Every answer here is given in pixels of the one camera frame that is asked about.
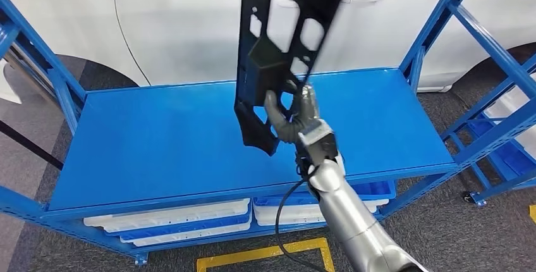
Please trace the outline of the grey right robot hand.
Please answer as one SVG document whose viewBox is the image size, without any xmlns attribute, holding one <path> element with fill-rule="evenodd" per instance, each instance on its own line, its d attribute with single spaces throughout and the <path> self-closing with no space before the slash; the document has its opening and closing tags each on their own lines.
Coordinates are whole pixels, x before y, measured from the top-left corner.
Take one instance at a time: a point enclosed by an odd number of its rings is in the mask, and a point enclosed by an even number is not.
<svg viewBox="0 0 536 272">
<path fill-rule="evenodd" d="M 298 133 L 314 119 L 319 118 L 319 108 L 313 87 L 306 84 L 297 90 L 293 97 L 293 103 L 297 102 L 296 109 L 292 112 L 292 120 L 289 121 L 279 107 L 277 94 L 268 90 L 265 94 L 264 109 L 268 120 L 274 127 L 277 138 L 285 143 L 294 143 L 298 139 Z"/>
</svg>

